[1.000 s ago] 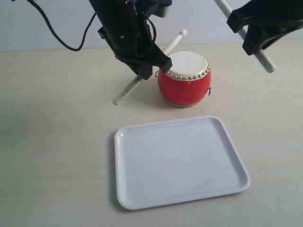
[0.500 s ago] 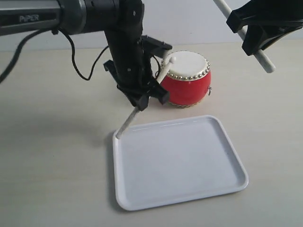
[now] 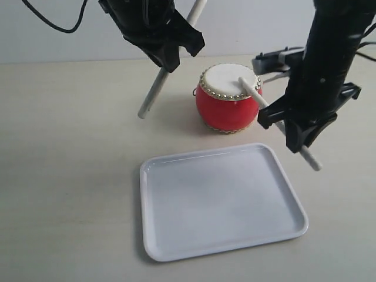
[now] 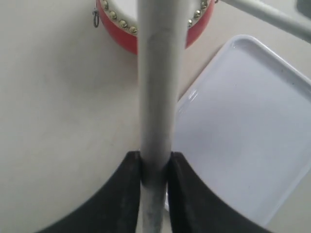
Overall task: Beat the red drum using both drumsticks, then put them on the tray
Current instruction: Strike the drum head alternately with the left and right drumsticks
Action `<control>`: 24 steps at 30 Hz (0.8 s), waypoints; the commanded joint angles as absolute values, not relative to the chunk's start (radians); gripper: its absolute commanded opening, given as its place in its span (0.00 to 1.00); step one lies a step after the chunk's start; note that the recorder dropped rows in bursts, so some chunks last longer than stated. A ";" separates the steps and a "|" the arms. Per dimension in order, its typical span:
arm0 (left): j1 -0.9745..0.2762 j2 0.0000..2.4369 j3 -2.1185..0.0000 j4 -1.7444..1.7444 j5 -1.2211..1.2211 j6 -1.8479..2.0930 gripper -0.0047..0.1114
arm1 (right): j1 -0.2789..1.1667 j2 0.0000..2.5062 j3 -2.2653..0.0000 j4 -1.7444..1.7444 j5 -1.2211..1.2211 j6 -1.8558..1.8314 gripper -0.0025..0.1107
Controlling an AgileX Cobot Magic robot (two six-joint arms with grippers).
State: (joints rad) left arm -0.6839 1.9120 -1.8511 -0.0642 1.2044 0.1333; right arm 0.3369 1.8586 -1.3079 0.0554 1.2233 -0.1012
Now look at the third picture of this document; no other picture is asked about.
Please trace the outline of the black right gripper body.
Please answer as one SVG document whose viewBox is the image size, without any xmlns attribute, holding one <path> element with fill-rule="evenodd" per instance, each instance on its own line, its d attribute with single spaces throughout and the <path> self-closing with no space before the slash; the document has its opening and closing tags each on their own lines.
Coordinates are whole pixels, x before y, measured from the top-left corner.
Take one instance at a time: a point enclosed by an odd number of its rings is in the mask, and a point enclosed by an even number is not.
<svg viewBox="0 0 376 282">
<path fill-rule="evenodd" d="M 319 120 L 337 114 L 349 100 L 358 99 L 360 93 L 361 87 L 352 82 L 330 85 L 329 81 L 319 78 L 311 83 L 293 73 L 284 94 L 260 111 L 258 122 L 268 129 L 278 121 L 298 117 L 308 119 L 315 125 Z"/>
</svg>

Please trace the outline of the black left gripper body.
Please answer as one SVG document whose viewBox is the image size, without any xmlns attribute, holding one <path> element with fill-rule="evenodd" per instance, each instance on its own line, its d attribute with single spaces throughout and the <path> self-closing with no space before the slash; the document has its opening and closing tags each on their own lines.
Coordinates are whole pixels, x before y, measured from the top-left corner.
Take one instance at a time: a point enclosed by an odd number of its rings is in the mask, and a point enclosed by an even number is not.
<svg viewBox="0 0 376 282">
<path fill-rule="evenodd" d="M 188 48 L 184 17 L 174 1 L 99 1 L 124 39 L 149 56 L 162 56 L 169 47 Z"/>
</svg>

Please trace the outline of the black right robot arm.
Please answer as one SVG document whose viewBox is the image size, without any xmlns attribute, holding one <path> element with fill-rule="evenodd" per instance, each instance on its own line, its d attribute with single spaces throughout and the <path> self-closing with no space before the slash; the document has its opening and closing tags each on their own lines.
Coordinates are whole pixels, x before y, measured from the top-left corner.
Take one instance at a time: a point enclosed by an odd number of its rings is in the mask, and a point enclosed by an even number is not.
<svg viewBox="0 0 376 282">
<path fill-rule="evenodd" d="M 252 60 L 256 75 L 288 69 L 284 95 L 261 110 L 258 123 L 268 129 L 284 122 L 286 146 L 293 153 L 310 147 L 337 119 L 337 111 L 358 98 L 360 87 L 345 79 L 375 17 L 375 1 L 314 1 L 314 6 L 303 50 L 285 48 Z"/>
</svg>

